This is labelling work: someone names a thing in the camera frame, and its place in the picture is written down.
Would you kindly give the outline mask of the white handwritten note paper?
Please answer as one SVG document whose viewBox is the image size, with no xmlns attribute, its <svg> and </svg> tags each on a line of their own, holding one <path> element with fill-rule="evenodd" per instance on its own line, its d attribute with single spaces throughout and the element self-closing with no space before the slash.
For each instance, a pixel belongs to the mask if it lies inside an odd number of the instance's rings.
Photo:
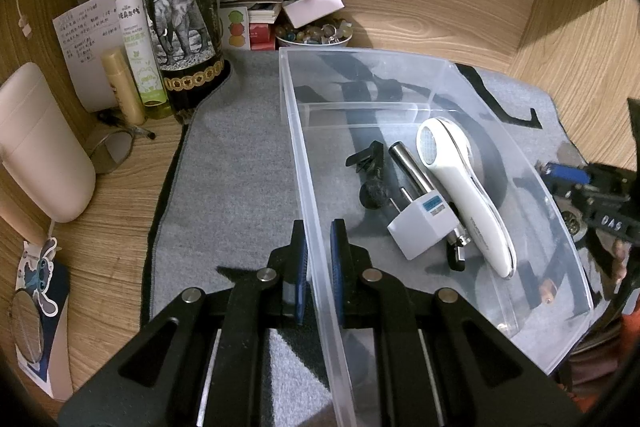
<svg viewBox="0 0 640 427">
<path fill-rule="evenodd" d="M 115 0 L 89 0 L 52 20 L 70 80 L 82 107 L 96 113 L 118 105 L 101 62 L 122 46 Z"/>
</svg>

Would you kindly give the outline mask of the white card on bowl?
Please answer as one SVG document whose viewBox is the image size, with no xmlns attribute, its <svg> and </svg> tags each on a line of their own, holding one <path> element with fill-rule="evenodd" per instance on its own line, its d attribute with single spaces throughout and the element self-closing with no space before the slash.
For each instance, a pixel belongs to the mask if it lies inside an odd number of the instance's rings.
<svg viewBox="0 0 640 427">
<path fill-rule="evenodd" d="M 296 0 L 283 5 L 283 11 L 291 25 L 299 28 L 344 7 L 343 0 Z"/>
</svg>

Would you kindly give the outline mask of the dark wine bottle elephant label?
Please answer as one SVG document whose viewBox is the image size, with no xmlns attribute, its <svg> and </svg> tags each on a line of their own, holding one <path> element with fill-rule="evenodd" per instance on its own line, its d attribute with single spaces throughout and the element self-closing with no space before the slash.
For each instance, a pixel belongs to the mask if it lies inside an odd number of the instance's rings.
<svg viewBox="0 0 640 427">
<path fill-rule="evenodd" d="M 190 124 L 198 106 L 230 75 L 221 49 L 217 0 L 143 0 L 172 113 Z"/>
</svg>

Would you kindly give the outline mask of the blue cartoon sticker card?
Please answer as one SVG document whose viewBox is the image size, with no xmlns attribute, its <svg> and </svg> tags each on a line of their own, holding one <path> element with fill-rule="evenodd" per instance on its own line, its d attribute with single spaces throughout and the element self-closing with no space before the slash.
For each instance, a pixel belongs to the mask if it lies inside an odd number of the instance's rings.
<svg viewBox="0 0 640 427">
<path fill-rule="evenodd" d="M 68 354 L 70 274 L 57 262 L 58 240 L 25 243 L 10 303 L 16 361 L 46 395 L 64 402 L 73 394 Z"/>
</svg>

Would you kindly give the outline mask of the green spray bottle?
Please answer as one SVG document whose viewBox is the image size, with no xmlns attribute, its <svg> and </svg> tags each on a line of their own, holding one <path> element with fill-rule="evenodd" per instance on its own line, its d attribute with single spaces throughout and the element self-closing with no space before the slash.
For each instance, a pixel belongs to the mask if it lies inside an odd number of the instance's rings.
<svg viewBox="0 0 640 427">
<path fill-rule="evenodd" d="M 171 108 L 156 64 L 144 2 L 115 0 L 115 8 L 127 60 L 146 116 L 164 119 L 171 115 Z"/>
</svg>

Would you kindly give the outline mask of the bowl of small trinkets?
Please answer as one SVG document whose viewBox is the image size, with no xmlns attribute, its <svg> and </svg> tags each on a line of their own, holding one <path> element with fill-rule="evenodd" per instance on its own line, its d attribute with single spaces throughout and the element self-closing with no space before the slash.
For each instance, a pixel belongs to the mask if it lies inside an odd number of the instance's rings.
<svg viewBox="0 0 640 427">
<path fill-rule="evenodd" d="M 326 18 L 301 28 L 291 24 L 276 26 L 273 32 L 280 46 L 347 46 L 354 26 L 344 18 Z"/>
</svg>

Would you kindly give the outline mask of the beige lip balm tube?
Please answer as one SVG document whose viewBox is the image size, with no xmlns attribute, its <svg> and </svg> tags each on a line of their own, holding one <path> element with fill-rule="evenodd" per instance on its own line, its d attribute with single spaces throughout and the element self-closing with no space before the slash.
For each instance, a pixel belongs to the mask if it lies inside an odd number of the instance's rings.
<svg viewBox="0 0 640 427">
<path fill-rule="evenodd" d="M 144 108 L 122 49 L 106 50 L 101 55 L 101 62 L 125 120 L 128 124 L 141 126 L 146 121 Z"/>
</svg>

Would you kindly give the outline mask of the clear plastic storage box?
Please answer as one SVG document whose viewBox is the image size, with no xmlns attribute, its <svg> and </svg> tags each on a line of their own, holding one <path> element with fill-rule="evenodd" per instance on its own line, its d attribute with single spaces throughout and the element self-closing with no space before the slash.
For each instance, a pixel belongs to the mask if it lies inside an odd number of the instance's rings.
<svg viewBox="0 0 640 427">
<path fill-rule="evenodd" d="M 300 207 L 311 239 L 312 286 L 320 295 L 321 337 L 329 345 L 330 389 L 341 425 L 378 425 L 370 331 L 338 324 L 331 267 L 331 223 L 373 264 L 411 289 L 454 288 L 540 369 L 553 372 L 582 339 L 593 300 L 582 260 L 561 211 L 535 169 L 554 159 L 565 136 L 552 105 L 537 89 L 506 76 L 463 74 L 441 58 L 364 49 L 284 49 L 279 54 L 282 110 L 291 130 Z M 516 269 L 503 279 L 475 245 L 465 270 L 451 270 L 446 243 L 407 260 L 387 225 L 416 187 L 390 157 L 390 202 L 363 208 L 364 179 L 345 160 L 372 141 L 402 142 L 415 160 L 416 132 L 427 118 L 454 121 L 471 142 L 473 166 L 506 224 Z"/>
</svg>

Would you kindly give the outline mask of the black clip holder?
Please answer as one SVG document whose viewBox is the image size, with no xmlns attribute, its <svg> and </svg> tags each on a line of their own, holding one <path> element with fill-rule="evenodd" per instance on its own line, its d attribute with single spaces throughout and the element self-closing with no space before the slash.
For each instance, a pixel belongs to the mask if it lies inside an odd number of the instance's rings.
<svg viewBox="0 0 640 427">
<path fill-rule="evenodd" d="M 353 153 L 345 160 L 346 167 L 355 167 L 364 176 L 358 197 L 363 208 L 379 210 L 390 202 L 385 183 L 385 147 L 380 141 L 372 141 L 364 150 Z"/>
</svg>

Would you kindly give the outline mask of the white handheld massager device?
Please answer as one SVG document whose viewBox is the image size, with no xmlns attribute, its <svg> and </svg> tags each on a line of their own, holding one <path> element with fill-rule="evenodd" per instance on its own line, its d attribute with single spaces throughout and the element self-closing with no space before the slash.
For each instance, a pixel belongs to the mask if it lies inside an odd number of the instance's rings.
<svg viewBox="0 0 640 427">
<path fill-rule="evenodd" d="M 456 205 L 465 228 L 492 269 L 510 279 L 516 269 L 516 250 L 500 212 L 473 166 L 471 142 L 452 120 L 432 117 L 416 132 L 420 161 Z"/>
</svg>

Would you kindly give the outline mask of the grey mat with black letters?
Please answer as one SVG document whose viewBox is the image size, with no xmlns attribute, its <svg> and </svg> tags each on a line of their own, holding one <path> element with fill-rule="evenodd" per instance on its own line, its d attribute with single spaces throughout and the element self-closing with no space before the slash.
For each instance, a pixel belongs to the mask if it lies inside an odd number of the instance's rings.
<svg viewBox="0 0 640 427">
<path fill-rule="evenodd" d="M 151 314 L 183 289 L 223 291 L 262 269 L 271 251 L 290 239 L 294 221 L 304 220 L 294 145 L 282 110 L 279 54 L 236 54 L 228 86 L 200 105 L 186 130 L 168 199 L 158 207 L 146 291 Z M 580 165 L 582 155 L 567 138 L 550 96 L 539 91 L 552 105 L 565 140 L 554 159 L 536 162 Z M 358 426 L 341 425 L 337 418 L 310 253 L 307 277 L 305 326 L 269 338 L 262 421 L 267 426 Z"/>
</svg>

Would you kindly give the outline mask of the white plug adapter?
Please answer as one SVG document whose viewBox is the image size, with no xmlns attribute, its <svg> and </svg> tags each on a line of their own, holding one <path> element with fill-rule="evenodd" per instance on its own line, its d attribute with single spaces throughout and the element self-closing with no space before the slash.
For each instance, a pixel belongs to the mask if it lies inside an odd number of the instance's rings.
<svg viewBox="0 0 640 427">
<path fill-rule="evenodd" d="M 409 261 L 442 241 L 459 224 L 448 202 L 434 190 L 413 199 L 387 225 L 387 231 Z"/>
</svg>

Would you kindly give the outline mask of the silver metal cylinder tool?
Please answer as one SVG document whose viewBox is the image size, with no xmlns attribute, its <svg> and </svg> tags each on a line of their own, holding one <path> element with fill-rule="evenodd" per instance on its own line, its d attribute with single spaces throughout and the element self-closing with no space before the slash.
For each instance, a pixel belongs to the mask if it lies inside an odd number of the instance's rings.
<svg viewBox="0 0 640 427">
<path fill-rule="evenodd" d="M 395 142 L 388 150 L 394 163 L 416 187 L 418 196 L 413 198 L 405 187 L 400 193 L 408 205 L 398 212 L 387 225 L 387 231 L 407 260 L 425 254 L 440 241 L 446 241 L 449 268 L 464 271 L 466 260 L 463 248 L 471 243 L 471 237 L 427 174 L 419 167 L 404 143 Z"/>
</svg>

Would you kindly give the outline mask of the pink tumbler cup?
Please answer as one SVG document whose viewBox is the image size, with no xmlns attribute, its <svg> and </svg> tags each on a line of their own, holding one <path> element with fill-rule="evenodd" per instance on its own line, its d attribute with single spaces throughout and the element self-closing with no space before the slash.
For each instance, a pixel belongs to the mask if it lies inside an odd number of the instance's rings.
<svg viewBox="0 0 640 427">
<path fill-rule="evenodd" d="M 1 86 L 1 160 L 23 192 L 55 222 L 77 219 L 96 188 L 91 159 L 32 62 Z"/>
</svg>

